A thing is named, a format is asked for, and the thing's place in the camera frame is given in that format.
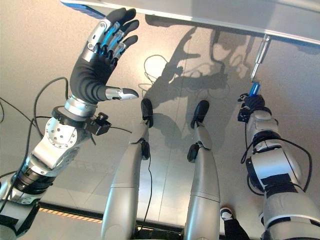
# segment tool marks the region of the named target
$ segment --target black pants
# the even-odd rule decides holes
[[[224,221],[224,232],[227,240],[250,240],[237,219]]]

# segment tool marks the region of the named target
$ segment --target sneaker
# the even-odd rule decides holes
[[[235,219],[231,209],[228,207],[220,208],[220,217],[223,221]]]

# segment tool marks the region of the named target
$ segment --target screw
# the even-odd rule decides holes
[[[88,49],[90,49],[90,50],[94,49],[94,46],[92,43],[88,43]]]

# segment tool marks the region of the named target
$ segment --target person's shoe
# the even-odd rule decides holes
[[[232,220],[234,218],[234,214],[232,213],[231,209],[228,207],[220,208],[220,217],[223,221]]]
[[[199,122],[202,123],[205,119],[205,116],[209,110],[209,102],[207,100],[202,100],[198,103],[198,105],[195,108],[193,119],[191,121],[191,128],[195,128],[195,123]]]
[[[148,98],[144,98],[141,101],[141,112],[142,112],[142,119],[148,120],[149,128],[154,125],[154,111],[152,108],[151,101]]]

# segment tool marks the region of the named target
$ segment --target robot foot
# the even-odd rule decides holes
[[[205,116],[209,110],[209,102],[207,100],[202,100],[198,103],[198,105],[195,108],[193,119],[191,121],[191,128],[195,128],[195,123],[202,123],[205,119]]]
[[[149,128],[154,125],[154,111],[152,108],[151,101],[148,98],[144,98],[141,101],[141,112],[142,112],[142,119],[148,120]]]

